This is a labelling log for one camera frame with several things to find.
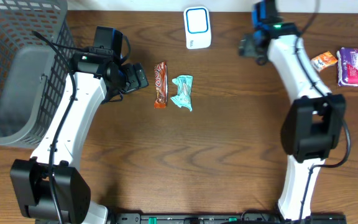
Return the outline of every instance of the red candy wrapper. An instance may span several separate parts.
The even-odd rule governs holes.
[[[154,108],[165,108],[168,101],[167,62],[156,64],[154,66],[154,75],[155,91],[157,92]]]

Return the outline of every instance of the robotic arm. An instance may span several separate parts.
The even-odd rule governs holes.
[[[102,205],[90,200],[90,188],[79,174],[80,159],[85,137],[93,116],[101,103],[114,95],[120,95],[144,86],[144,74],[140,65],[123,65],[114,58],[121,50],[103,37],[111,35],[108,28],[98,30],[94,48],[89,52],[76,52],[71,61],[77,87],[76,100],[58,137],[53,160],[57,198],[65,223],[89,224],[222,224],[245,223],[320,223],[345,224],[344,215],[312,215],[311,196],[319,168],[308,175],[312,166],[324,164],[331,149],[337,145],[345,100],[342,95],[332,95],[310,65],[300,33],[294,23],[284,23],[278,16],[274,0],[255,5],[252,14],[255,32],[244,37],[240,55],[254,57],[259,65],[271,61],[287,89],[291,108],[281,130],[281,142],[288,157],[287,175],[282,195],[278,200],[277,214],[248,213],[243,215],[140,215],[136,213],[112,214]],[[125,82],[114,87],[112,80]],[[11,169],[11,179],[20,210],[25,217],[41,220],[57,220],[56,208],[46,180],[48,157],[53,135],[62,120],[71,97],[71,80],[67,78],[65,93],[56,115],[38,148],[29,161],[16,160]],[[322,117],[314,123],[313,116]]]

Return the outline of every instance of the wooden surface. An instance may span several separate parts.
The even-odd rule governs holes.
[[[300,27],[308,14],[284,14]],[[287,158],[279,140],[290,107],[272,64],[259,67],[237,56],[250,14],[211,13],[210,48],[187,50],[179,12],[69,12],[76,44],[93,43],[96,26],[116,27],[132,44],[132,62],[141,62],[150,86],[121,103],[99,107],[85,142],[81,174],[92,199],[103,205],[145,213],[238,213],[273,209],[285,179]],[[358,47],[358,15],[322,14],[305,35],[309,56],[340,47]],[[167,60],[171,79],[194,76],[193,112],[171,101],[155,110],[153,65]],[[349,162],[322,170],[312,211],[344,212],[358,223],[358,88],[337,87],[336,68],[321,73],[334,93],[347,99],[352,134]],[[345,141],[331,152],[338,162]],[[14,159],[28,149],[0,147],[0,223],[32,223],[22,218],[9,178]]]

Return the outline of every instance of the green component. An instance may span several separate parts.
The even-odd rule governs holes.
[[[150,217],[149,224],[157,224],[157,218]]]

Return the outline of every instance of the gray plastic basket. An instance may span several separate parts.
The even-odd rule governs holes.
[[[0,145],[35,148],[50,126],[67,73],[31,31],[73,47],[66,13],[66,1],[0,0]]]

